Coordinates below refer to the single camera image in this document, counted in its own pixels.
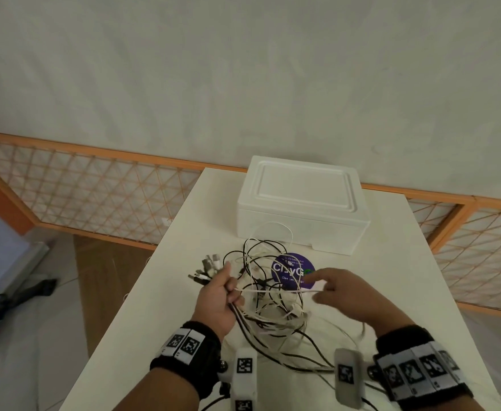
right hand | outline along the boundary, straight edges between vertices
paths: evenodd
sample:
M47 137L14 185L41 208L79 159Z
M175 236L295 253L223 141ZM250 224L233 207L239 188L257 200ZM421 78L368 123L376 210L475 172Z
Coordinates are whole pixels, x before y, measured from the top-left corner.
M306 274L305 283L325 280L323 291L314 294L318 304L338 309L345 316L370 325L377 337L413 325L414 322L374 287L347 269L325 268Z

wrist strap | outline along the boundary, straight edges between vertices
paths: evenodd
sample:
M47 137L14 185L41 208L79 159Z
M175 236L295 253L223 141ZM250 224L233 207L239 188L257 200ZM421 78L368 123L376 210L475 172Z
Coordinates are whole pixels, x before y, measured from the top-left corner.
M403 411L432 407L473 393L450 354L427 330L406 326L378 338L380 383Z
M220 339L209 326L186 322L163 345L150 370L164 368L176 373L193 385L202 400L218 382L220 349Z

left hand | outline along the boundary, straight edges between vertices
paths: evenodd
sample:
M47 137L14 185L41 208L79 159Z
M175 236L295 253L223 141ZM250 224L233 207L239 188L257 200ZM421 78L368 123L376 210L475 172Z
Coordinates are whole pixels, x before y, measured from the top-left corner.
M218 336L220 342L233 329L235 316L228 303L242 306L245 299L237 287L237 279L230 276L231 266L227 262L199 292L195 311L191 319L209 326Z

wooden floor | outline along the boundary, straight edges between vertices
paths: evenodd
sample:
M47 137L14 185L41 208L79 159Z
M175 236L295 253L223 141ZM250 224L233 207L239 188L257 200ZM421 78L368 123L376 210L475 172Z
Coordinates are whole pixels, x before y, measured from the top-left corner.
M90 356L153 251L77 235L74 246Z

finger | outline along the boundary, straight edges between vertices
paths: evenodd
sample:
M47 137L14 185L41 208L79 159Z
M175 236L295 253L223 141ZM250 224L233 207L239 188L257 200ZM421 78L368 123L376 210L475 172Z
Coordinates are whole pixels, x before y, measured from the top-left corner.
M306 274L302 279L304 283L311 284L319 280L334 281L336 276L339 274L339 270L336 268L322 268L316 271Z
M237 307L243 307L245 305L245 297L243 297L242 295L239 296L234 302L233 304L235 304Z
M226 285L227 281L230 279L231 265L228 261L224 264L224 267L217 272L217 274L211 279L210 285L214 287L223 287Z
M226 290L229 293L231 290L237 287L237 278L235 277L230 277L230 279L227 281L226 285Z
M233 303L241 295L240 291L231 291L227 295L227 302Z
M334 291L315 293L312 298L317 304L325 304L331 307L336 305L336 293Z

